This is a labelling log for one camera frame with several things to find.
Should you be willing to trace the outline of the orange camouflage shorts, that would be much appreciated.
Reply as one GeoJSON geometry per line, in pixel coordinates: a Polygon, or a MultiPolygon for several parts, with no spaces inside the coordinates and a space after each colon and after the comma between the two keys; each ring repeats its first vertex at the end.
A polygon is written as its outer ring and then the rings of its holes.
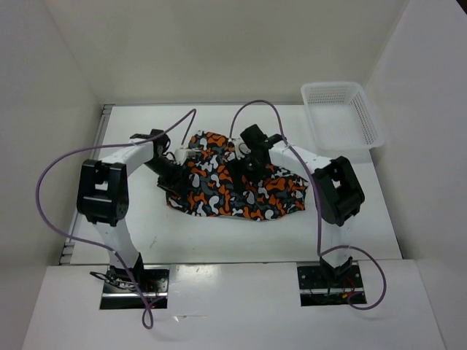
{"type": "Polygon", "coordinates": [[[253,221],[304,211],[308,182],[272,163],[269,150],[282,136],[267,136],[256,125],[237,139],[210,131],[194,134],[186,195],[166,194],[168,207],[194,217],[236,217],[253,221]]]}

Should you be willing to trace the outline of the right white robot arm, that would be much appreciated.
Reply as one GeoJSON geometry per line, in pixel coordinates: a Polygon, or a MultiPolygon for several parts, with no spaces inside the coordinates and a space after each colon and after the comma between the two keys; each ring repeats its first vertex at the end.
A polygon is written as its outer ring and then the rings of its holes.
{"type": "Polygon", "coordinates": [[[346,278],[353,258],[347,238],[365,201],[351,162],[329,158],[297,147],[283,133],[267,136],[254,124],[233,140],[237,175],[263,180],[266,167],[278,166],[309,181],[317,211],[317,255],[320,278],[335,287],[346,278]]]}

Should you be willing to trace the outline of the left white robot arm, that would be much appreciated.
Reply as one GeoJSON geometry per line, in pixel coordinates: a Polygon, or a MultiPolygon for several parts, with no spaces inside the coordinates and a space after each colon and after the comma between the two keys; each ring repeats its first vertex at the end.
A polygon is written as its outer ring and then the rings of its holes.
{"type": "Polygon", "coordinates": [[[169,195],[188,193],[189,169],[184,162],[193,152],[179,148],[170,155],[171,140],[159,129],[135,133],[123,148],[100,160],[82,164],[77,210],[99,233],[107,247],[109,279],[119,280],[129,291],[146,283],[142,255],[131,240],[126,215],[130,206],[128,178],[142,166],[158,175],[157,186],[169,195]]]}

